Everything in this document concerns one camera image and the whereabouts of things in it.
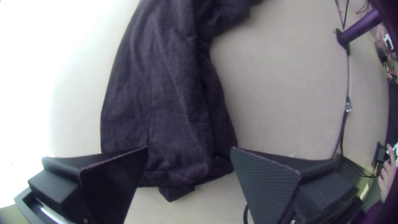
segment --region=cable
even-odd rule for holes
[[[365,0],[365,4],[362,6],[362,8],[360,10],[358,10],[355,14],[361,14],[363,12],[366,12],[366,10],[368,9],[369,6],[369,1]]]
[[[348,3],[349,3],[349,0],[347,0],[347,4],[345,6],[345,16],[344,16],[343,29],[345,28],[345,21],[347,20]]]
[[[379,170],[380,164],[377,164],[377,166],[375,168],[375,171],[376,171],[375,173],[372,173],[371,175],[367,175],[359,165],[355,164],[354,162],[352,162],[346,158],[344,158],[344,161],[361,177],[374,179],[380,175],[380,171],[381,171],[381,170]]]

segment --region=fabric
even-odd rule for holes
[[[236,136],[212,39],[254,0],[142,0],[121,41],[101,113],[101,150],[149,147],[141,187],[174,201],[233,167]]]

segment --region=black plastic bracket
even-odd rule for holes
[[[344,42],[341,40],[341,38],[340,38],[340,36],[341,36],[341,34],[342,34],[341,30],[336,29],[335,33],[336,33],[337,42],[340,44],[340,46],[342,46],[342,47],[346,50],[347,56],[350,56],[351,51],[350,51],[350,49],[349,49],[349,43],[344,43]]]

